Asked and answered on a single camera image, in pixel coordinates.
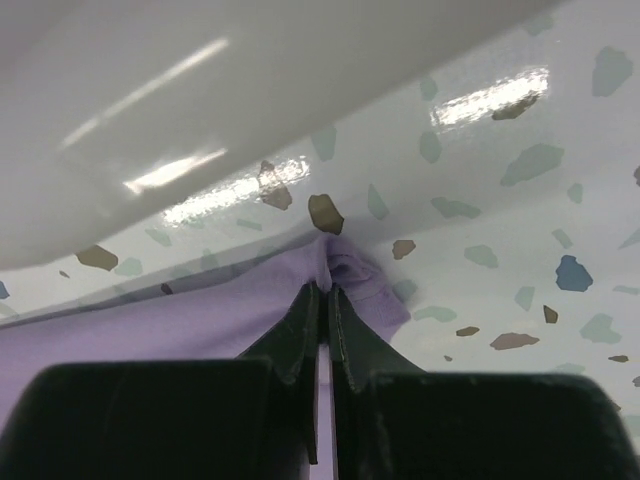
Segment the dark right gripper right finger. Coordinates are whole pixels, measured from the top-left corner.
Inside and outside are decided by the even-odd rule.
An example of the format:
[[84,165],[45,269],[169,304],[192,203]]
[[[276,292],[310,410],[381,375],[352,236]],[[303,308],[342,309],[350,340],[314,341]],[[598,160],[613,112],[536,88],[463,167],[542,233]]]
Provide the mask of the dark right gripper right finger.
[[635,479],[612,401],[568,374],[427,372],[328,296],[338,479]]

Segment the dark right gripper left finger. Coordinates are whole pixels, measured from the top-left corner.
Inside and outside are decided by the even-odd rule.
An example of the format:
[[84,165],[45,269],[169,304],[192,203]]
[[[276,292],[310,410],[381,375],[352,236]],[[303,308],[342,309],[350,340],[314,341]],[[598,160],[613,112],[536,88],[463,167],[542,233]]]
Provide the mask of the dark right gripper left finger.
[[233,359],[62,364],[1,435],[5,479],[306,479],[317,461],[320,292]]

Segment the lilac t shirt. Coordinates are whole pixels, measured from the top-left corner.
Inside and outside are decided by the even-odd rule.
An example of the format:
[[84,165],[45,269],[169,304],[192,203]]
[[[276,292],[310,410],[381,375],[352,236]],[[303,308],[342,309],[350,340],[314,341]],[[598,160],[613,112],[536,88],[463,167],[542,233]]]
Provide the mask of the lilac t shirt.
[[328,296],[341,289],[361,320],[388,343],[408,313],[381,269],[345,240],[323,236],[226,283],[111,309],[20,324],[1,333],[1,435],[30,382],[76,363],[233,359],[280,321],[299,291],[320,292],[317,461],[306,479],[334,475]]

